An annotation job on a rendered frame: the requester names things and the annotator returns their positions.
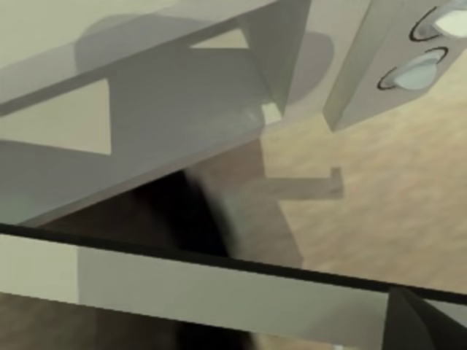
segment control panel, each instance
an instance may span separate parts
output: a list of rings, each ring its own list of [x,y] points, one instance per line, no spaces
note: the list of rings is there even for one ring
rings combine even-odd
[[[325,105],[328,124],[423,96],[466,48],[467,0],[374,0]]]

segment shelf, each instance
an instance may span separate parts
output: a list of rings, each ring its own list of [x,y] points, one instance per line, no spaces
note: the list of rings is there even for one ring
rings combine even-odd
[[[275,1],[4,0],[0,104]],[[77,42],[86,43],[85,64]]]
[[[242,32],[214,26],[202,34],[0,117],[0,139],[9,139],[0,141],[0,222],[59,217],[239,146],[280,120]]]

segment white knob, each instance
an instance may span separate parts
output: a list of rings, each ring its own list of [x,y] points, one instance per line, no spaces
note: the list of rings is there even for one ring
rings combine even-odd
[[[433,27],[441,34],[455,39],[467,38],[467,5],[454,9],[435,20]]]
[[[382,82],[384,88],[400,88],[409,91],[430,87],[438,73],[438,62],[443,58],[441,50],[432,51],[417,57],[390,73]]]

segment beige floor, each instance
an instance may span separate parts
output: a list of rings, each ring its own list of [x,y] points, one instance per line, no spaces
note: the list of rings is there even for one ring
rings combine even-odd
[[[196,173],[240,257],[467,292],[466,92],[467,53],[409,105],[334,134],[309,118]]]

